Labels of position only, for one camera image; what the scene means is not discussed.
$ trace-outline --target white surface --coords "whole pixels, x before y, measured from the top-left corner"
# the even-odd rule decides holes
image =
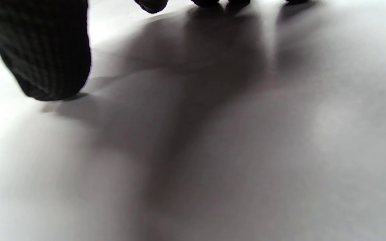
[[[386,0],[282,6],[93,0],[72,102],[0,61],[0,241],[386,240]]]

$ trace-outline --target white floor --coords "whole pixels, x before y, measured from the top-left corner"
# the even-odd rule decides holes
[[[92,0],[72,102],[0,61],[0,241],[386,240],[386,0]]]

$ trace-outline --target dark object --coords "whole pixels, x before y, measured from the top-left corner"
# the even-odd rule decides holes
[[[216,5],[219,0],[192,0],[196,5],[200,7],[212,7]],[[229,0],[230,3],[234,4],[249,4],[251,0]],[[300,3],[306,3],[310,0],[286,0],[289,4],[300,4]]]
[[[0,0],[0,55],[23,92],[75,96],[89,75],[87,0]]]
[[[301,4],[301,3],[307,3],[310,0],[286,0],[286,1],[289,2],[290,4]]]
[[[148,13],[160,12],[168,4],[168,0],[135,0],[135,2]]]

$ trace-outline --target dark textured foot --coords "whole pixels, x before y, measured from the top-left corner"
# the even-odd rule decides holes
[[[168,4],[168,0],[135,0],[148,13],[158,13]]]
[[[192,0],[196,5],[202,8],[208,8],[216,6],[219,0]]]

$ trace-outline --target black knit object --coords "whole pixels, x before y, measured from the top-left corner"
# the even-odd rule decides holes
[[[0,55],[27,96],[66,99],[84,86],[87,8],[87,0],[0,0]]]

